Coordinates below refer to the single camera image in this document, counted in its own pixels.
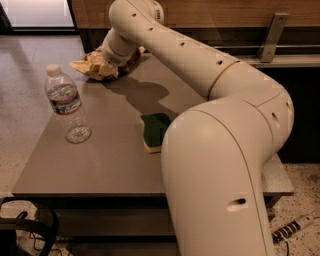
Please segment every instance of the speckled floor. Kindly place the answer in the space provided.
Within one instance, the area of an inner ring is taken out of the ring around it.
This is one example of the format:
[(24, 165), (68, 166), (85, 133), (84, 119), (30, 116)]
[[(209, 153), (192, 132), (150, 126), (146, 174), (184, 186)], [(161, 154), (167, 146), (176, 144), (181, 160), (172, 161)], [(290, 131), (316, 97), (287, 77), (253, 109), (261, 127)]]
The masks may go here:
[[(69, 61), (83, 55), (78, 36), (0, 35), (0, 196), (10, 195), (52, 113), (43, 90), (44, 68), (59, 63), (72, 77), (83, 80), (86, 79), (83, 75), (68, 66)], [(320, 217), (320, 164), (285, 164), (284, 167), (295, 194), (283, 197), (276, 204), (272, 230), (300, 215)], [(15, 215), (24, 207), (15, 203), (7, 210)], [(31, 250), (28, 240), (23, 235), (20, 243)], [(319, 256), (320, 218), (288, 241), (291, 256)], [(286, 255), (284, 243), (275, 250), (276, 255)]]

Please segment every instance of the wall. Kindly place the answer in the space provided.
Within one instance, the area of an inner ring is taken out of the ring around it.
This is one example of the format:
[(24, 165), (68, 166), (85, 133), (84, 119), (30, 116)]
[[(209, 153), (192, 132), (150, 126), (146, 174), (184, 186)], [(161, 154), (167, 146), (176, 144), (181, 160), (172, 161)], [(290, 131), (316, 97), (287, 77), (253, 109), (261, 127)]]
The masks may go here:
[[(113, 0), (70, 0), (79, 28), (110, 28)], [(158, 0), (169, 27), (267, 27), (274, 12), (287, 26), (320, 26), (319, 0)]]

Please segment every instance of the sponge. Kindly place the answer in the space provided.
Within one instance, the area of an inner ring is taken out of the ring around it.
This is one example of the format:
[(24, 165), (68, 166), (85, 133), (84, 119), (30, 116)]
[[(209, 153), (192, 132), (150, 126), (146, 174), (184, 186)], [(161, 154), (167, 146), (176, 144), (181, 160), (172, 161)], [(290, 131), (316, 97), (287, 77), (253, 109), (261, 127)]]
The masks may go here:
[(144, 126), (144, 147), (149, 153), (161, 152), (164, 135), (170, 125), (170, 119), (165, 113), (142, 115), (140, 123)]

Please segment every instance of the cable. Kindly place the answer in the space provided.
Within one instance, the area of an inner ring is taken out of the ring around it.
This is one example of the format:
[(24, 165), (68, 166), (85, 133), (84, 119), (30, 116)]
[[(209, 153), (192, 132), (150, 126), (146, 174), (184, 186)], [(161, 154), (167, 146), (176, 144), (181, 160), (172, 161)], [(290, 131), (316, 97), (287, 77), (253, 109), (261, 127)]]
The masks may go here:
[[(45, 241), (45, 239), (43, 239), (42, 237), (39, 237), (39, 236), (36, 237), (36, 235), (35, 235), (33, 232), (30, 232), (30, 233), (29, 233), (29, 238), (33, 240), (33, 249), (34, 249), (35, 251), (41, 252), (41, 251), (42, 251), (42, 248), (39, 249), (39, 248), (36, 247), (36, 241), (38, 240), (38, 241), (42, 241), (42, 242), (43, 242), (43, 241)], [(63, 256), (62, 251), (61, 251), (59, 248), (52, 249), (51, 252), (59, 252), (59, 254), (60, 254), (61, 256)]]

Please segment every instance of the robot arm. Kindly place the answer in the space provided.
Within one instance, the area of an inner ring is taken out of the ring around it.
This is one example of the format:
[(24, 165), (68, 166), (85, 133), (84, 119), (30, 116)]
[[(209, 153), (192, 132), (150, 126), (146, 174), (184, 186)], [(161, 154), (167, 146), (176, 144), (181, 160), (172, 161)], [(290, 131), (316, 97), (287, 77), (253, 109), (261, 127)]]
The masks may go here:
[(261, 170), (287, 140), (289, 94), (240, 60), (162, 26), (153, 0), (116, 0), (103, 55), (124, 65), (143, 45), (207, 103), (178, 116), (162, 150), (181, 255), (274, 255)]

